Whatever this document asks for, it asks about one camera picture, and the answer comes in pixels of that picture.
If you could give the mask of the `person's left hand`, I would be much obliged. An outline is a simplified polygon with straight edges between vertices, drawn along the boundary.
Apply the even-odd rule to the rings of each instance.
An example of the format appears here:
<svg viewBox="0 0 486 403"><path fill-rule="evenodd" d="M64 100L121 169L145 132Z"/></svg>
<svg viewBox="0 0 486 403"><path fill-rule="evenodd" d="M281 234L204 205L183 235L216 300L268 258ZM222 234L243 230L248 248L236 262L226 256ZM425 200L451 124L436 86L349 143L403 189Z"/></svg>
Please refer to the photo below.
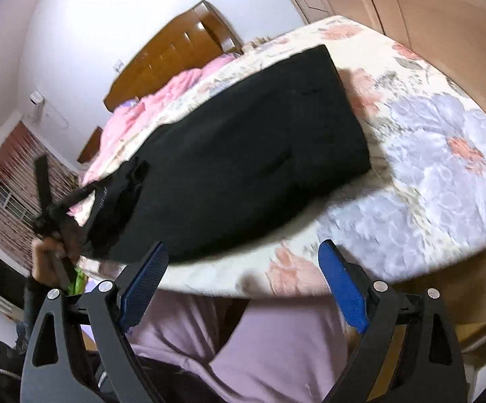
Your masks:
<svg viewBox="0 0 486 403"><path fill-rule="evenodd" d="M76 265L81 256L81 228L74 218L64 221L59 239L46 236L33 240L32 277L49 287L63 287L55 259L69 258Z"/></svg>

